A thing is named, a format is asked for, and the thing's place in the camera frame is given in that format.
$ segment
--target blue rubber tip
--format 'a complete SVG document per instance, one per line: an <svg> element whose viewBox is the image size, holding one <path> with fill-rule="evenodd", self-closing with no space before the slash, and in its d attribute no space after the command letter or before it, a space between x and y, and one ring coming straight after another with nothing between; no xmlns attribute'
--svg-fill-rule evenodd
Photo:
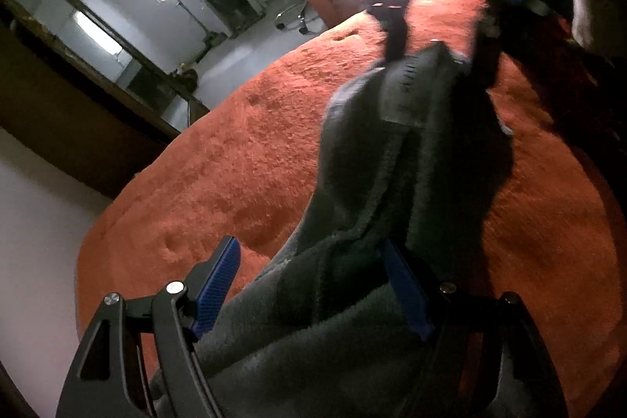
<svg viewBox="0 0 627 418"><path fill-rule="evenodd" d="M213 329L240 262L239 243L231 238L196 299L196 320L190 330L200 338Z"/></svg>

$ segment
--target bed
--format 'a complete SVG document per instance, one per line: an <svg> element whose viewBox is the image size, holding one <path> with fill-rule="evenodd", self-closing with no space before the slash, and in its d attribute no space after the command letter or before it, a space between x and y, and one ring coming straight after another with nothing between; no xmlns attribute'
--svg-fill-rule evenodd
<svg viewBox="0 0 627 418"><path fill-rule="evenodd" d="M412 0L410 50L444 40L469 53L482 0ZM341 84L382 55L384 33L360 13L270 65L175 139L129 183L83 242L81 331L102 297L155 293L236 236L242 264L230 296L277 253L314 189L320 124ZM577 73L564 65L562 73ZM484 225L496 294L518 292L537 321L572 417L584 417L627 354L627 229L590 158L569 147L538 84L503 56L491 97L514 131L512 178ZM146 339L149 373L156 356Z"/></svg>

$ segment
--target blue object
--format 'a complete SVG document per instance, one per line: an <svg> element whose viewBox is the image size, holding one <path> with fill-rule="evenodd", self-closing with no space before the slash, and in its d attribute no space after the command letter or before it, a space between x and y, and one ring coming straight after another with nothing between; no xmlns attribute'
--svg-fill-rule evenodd
<svg viewBox="0 0 627 418"><path fill-rule="evenodd" d="M426 342L435 331L429 318L427 297L396 245L386 239L381 243L380 248L390 285L405 314L410 330Z"/></svg>
<svg viewBox="0 0 627 418"><path fill-rule="evenodd" d="M219 252L215 254L217 261L213 264L205 285L196 298L195 320L189 329L197 338L213 329L217 315L220 313L239 269L241 259L239 242L234 237L228 237L223 241L226 241L226 246L223 247L221 244L216 249L216 252Z"/></svg>

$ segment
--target dark gray fabric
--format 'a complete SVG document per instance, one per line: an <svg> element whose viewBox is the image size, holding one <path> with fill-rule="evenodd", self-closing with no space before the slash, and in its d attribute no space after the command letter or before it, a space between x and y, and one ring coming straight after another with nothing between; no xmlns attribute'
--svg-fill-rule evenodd
<svg viewBox="0 0 627 418"><path fill-rule="evenodd" d="M227 417L397 416L426 344L410 333L377 245L390 237L463 286L510 172L487 93L438 42L343 85L323 121L302 221L199 342ZM159 376L159 416L169 416Z"/></svg>

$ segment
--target orange blanket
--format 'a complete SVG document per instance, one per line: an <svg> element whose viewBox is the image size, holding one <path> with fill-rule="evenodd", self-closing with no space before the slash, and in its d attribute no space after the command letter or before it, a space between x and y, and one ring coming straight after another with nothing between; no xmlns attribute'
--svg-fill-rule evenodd
<svg viewBox="0 0 627 418"><path fill-rule="evenodd" d="M410 50L432 38L469 52L481 0L413 0ZM102 296L155 293L183 279L220 237L239 238L231 294L281 248L314 189L321 117L331 94L381 56L365 14L273 63L172 142L87 235L78 258L82 328ZM574 418L600 398L627 354L627 229L589 159L560 139L523 72L503 57L491 93L515 131L515 167L485 224L497 293L522 295L551 352ZM154 354L149 371L154 369Z"/></svg>

